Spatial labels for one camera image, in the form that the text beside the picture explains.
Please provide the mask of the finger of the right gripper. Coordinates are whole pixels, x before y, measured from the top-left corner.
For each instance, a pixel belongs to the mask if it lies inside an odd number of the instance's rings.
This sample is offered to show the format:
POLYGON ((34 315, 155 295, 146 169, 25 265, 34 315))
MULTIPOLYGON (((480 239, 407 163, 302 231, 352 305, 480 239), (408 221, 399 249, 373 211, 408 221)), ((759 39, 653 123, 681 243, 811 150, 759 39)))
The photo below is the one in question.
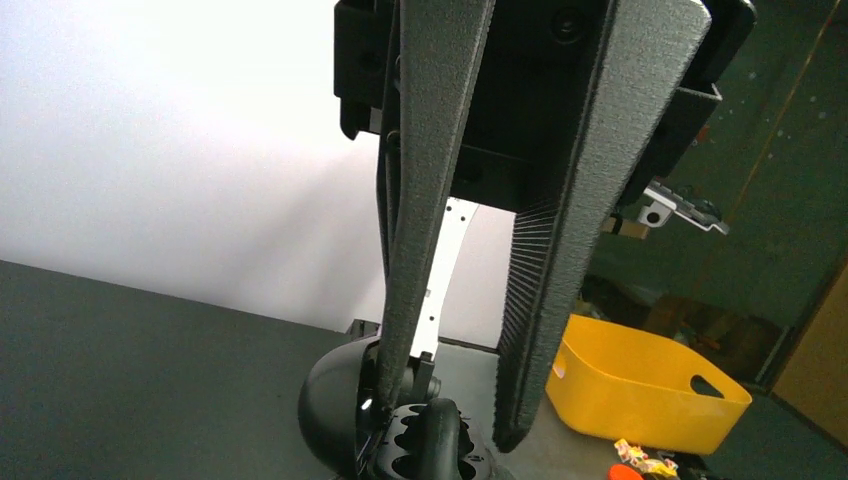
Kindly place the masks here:
POLYGON ((385 72, 378 210, 385 302, 376 403, 391 411, 438 242, 492 1, 397 1, 385 72))
POLYGON ((513 223, 493 442, 527 436, 593 251, 711 23, 699 1, 609 1, 513 223))

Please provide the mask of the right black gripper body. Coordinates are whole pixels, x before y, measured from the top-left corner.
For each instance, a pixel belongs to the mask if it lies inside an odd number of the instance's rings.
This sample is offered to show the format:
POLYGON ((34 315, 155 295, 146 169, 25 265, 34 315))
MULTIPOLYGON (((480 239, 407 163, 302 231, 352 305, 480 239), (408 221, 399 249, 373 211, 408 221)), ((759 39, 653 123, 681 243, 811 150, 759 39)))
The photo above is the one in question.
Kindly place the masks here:
MULTIPOLYGON (((599 1, 496 4, 451 193, 507 211, 526 201, 531 180, 577 90, 576 68, 601 23, 599 1)), ((756 24, 749 1, 709 1, 708 32, 623 193, 638 200, 669 175, 720 102, 717 81, 756 24)), ((390 1, 340 1, 334 8, 334 92, 348 138, 380 134, 386 69, 394 62, 390 1)))

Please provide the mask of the black charging case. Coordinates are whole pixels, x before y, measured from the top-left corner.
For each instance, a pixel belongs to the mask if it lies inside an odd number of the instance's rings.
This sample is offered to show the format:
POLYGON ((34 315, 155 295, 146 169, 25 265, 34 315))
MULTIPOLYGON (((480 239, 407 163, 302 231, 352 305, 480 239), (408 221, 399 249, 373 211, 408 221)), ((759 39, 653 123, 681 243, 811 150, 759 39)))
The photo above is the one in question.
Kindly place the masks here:
MULTIPOLYGON (((300 389, 301 435, 338 479, 415 479, 414 424, 431 400, 442 398, 434 357, 423 352, 407 362, 397 405, 392 410, 378 405, 379 346, 373 335, 331 350, 315 363, 300 389)), ((460 479, 496 478, 480 431, 458 410, 460 479)))

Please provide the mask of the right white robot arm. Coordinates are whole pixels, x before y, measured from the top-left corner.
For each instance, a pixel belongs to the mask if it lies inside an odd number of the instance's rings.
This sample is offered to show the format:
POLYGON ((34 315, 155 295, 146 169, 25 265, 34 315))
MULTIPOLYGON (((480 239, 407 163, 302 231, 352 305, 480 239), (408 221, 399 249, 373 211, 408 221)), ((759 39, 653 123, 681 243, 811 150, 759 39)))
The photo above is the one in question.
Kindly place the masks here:
POLYGON ((379 138, 378 418, 409 403, 478 206, 514 214, 493 442, 527 436, 603 222, 668 174, 721 97, 750 1, 340 1, 334 92, 379 138))

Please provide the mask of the yellow plastic object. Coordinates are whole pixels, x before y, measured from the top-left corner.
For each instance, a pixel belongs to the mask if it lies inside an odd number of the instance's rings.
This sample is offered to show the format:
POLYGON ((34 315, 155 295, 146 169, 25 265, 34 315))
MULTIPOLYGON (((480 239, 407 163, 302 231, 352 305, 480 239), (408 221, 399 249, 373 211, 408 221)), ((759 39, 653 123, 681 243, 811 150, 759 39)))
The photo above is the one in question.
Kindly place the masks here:
POLYGON ((576 314, 546 393, 576 432, 697 455, 714 453, 752 403, 744 387, 689 347, 576 314))

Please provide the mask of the colourful small items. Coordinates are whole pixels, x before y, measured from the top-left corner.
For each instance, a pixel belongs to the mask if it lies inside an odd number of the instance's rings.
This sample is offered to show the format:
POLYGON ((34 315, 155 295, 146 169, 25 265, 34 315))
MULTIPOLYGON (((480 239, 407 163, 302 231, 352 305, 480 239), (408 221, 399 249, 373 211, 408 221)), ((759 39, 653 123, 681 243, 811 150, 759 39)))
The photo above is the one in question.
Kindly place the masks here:
POLYGON ((641 447, 625 439, 614 443, 620 462, 609 468, 608 480, 670 480, 679 479, 678 465, 671 460, 650 457, 641 447))

